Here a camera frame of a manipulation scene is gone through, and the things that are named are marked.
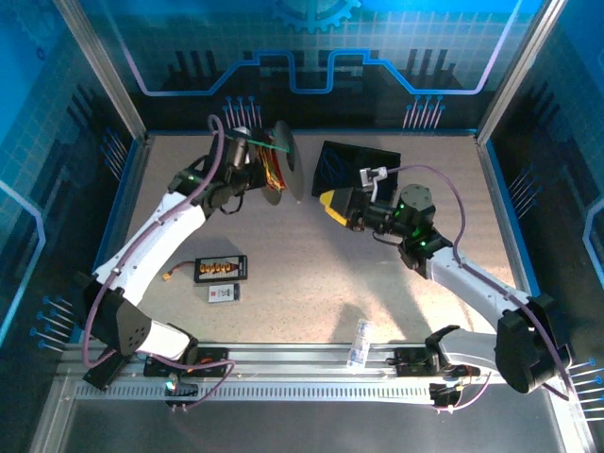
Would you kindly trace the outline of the grey perforated cable spool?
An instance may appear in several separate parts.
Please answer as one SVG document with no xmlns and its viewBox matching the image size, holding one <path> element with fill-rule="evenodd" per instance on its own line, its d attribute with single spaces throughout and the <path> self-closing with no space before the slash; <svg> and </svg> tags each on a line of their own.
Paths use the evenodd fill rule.
<svg viewBox="0 0 604 453">
<path fill-rule="evenodd" d="M 300 202 L 304 196 L 304 174 L 292 131 L 284 121 L 279 120 L 272 132 L 265 136 L 257 155 L 265 177 L 265 185 L 260 189 L 265 200 L 277 206 L 282 195 L 289 193 Z"/>
</svg>

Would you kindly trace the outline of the black plastic tray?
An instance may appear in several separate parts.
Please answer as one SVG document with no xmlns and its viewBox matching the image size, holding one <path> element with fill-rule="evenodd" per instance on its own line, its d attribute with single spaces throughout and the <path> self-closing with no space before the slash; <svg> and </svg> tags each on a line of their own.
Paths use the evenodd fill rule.
<svg viewBox="0 0 604 453">
<path fill-rule="evenodd" d="M 361 187 L 360 169 L 398 167 L 400 155 L 370 147 L 324 141 L 319 155 L 311 187 L 311 195 L 318 198 L 322 193 Z"/>
</svg>

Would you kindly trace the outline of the black board with yellow connectors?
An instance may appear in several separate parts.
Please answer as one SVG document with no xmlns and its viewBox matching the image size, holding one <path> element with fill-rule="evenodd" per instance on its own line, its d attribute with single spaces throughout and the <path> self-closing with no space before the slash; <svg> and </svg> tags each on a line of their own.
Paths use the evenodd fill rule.
<svg viewBox="0 0 604 453">
<path fill-rule="evenodd" d="M 193 282 L 197 284 L 241 281 L 248 278 L 248 257 L 231 255 L 179 262 L 164 273 L 162 279 L 168 281 L 175 271 L 187 266 L 192 266 Z"/>
</svg>

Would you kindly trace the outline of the clear plastic packet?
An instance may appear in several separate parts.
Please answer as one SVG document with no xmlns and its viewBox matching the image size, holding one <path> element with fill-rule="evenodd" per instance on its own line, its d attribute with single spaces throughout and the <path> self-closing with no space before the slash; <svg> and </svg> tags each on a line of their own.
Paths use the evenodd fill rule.
<svg viewBox="0 0 604 453">
<path fill-rule="evenodd" d="M 360 319 L 347 356 L 346 366 L 348 368 L 356 369 L 365 366 L 371 346 L 372 332 L 372 324 Z"/>
</svg>

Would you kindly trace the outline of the small white black card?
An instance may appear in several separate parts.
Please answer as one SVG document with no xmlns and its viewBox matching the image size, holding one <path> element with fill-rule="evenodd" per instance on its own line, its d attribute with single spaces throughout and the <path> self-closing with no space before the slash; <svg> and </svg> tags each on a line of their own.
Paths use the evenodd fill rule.
<svg viewBox="0 0 604 453">
<path fill-rule="evenodd" d="M 231 303 L 241 300 L 241 285 L 237 282 L 208 287 L 210 304 Z"/>
</svg>

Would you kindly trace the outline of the black controller box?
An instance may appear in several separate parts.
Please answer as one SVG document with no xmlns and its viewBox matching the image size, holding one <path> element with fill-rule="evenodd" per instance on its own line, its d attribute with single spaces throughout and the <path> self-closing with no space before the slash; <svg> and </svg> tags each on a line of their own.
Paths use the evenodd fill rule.
<svg viewBox="0 0 604 453">
<path fill-rule="evenodd" d="M 192 404 L 199 396 L 199 388 L 194 383 L 185 383 L 179 379 L 164 383 L 164 402 L 172 409 L 183 408 Z"/>
<path fill-rule="evenodd" d="M 428 392 L 432 406 L 438 411 L 452 410 L 461 401 L 461 390 L 456 386 L 430 383 Z"/>
</svg>

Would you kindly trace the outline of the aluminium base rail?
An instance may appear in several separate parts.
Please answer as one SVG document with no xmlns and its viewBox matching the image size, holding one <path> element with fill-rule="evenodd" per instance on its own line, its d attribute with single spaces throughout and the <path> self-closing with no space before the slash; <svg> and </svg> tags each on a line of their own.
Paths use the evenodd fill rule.
<svg viewBox="0 0 604 453">
<path fill-rule="evenodd" d="M 495 336 L 455 330 L 444 337 L 439 347 L 425 344 L 371 344 L 365 366 L 348 368 L 349 344 L 200 344 L 201 347 L 224 347 L 228 359 L 236 362 L 235 371 L 252 378 L 378 378 L 396 374 L 394 350 L 400 347 L 426 347 L 438 353 L 441 370 L 467 365 L 474 378 L 503 376 L 495 364 Z"/>
</svg>

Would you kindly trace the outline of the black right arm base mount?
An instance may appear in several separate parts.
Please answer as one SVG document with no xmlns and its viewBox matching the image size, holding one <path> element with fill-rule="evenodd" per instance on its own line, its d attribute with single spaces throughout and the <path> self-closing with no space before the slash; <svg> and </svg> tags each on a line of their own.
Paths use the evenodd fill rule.
<svg viewBox="0 0 604 453">
<path fill-rule="evenodd" d="M 396 348 L 393 364 L 399 378 L 434 377 L 441 370 L 438 353 L 426 347 Z"/>
</svg>

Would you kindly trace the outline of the aluminium frame post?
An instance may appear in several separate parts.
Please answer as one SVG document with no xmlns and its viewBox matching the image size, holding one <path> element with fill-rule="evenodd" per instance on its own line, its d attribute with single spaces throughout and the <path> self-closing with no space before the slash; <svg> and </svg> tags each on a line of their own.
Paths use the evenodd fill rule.
<svg viewBox="0 0 604 453">
<path fill-rule="evenodd" d="M 52 0 L 80 50 L 133 139 L 143 141 L 146 127 L 109 54 L 78 0 Z"/>
<path fill-rule="evenodd" d="M 476 144 L 478 146 L 483 146 L 491 138 L 496 126 L 535 63 L 567 2 L 568 0 L 543 1 L 478 126 L 476 134 Z"/>
</svg>

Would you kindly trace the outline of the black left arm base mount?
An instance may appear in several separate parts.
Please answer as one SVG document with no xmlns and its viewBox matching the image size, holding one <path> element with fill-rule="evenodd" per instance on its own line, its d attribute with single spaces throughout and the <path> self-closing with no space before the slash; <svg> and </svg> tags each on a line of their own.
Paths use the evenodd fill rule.
<svg viewBox="0 0 604 453">
<path fill-rule="evenodd" d="M 226 360 L 229 350 L 224 347 L 201 347 L 197 344 L 188 346 L 178 360 L 173 362 L 183 365 L 175 367 L 155 358 L 147 358 L 143 367 L 146 378 L 167 378 L 174 374 L 178 378 L 221 378 L 228 369 Z"/>
</svg>

